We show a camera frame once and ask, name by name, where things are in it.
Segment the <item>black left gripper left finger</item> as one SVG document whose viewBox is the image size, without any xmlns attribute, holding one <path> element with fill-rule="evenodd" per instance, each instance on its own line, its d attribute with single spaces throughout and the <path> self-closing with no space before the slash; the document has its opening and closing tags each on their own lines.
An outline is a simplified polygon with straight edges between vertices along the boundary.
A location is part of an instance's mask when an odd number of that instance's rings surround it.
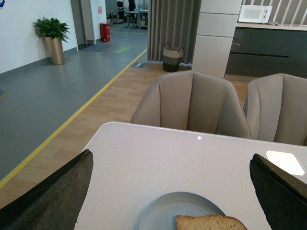
<svg viewBox="0 0 307 230">
<path fill-rule="evenodd" d="M 72 230 L 93 171 L 86 149 L 0 210 L 2 230 Z"/>
</svg>

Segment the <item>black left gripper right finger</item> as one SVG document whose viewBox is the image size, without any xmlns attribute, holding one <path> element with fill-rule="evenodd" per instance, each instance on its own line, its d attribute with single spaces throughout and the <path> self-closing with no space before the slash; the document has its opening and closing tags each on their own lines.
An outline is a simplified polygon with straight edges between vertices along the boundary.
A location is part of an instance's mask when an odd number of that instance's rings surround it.
<svg viewBox="0 0 307 230">
<path fill-rule="evenodd" d="M 307 228 L 307 184 L 254 154 L 250 177 L 266 220 L 273 230 Z"/>
</svg>

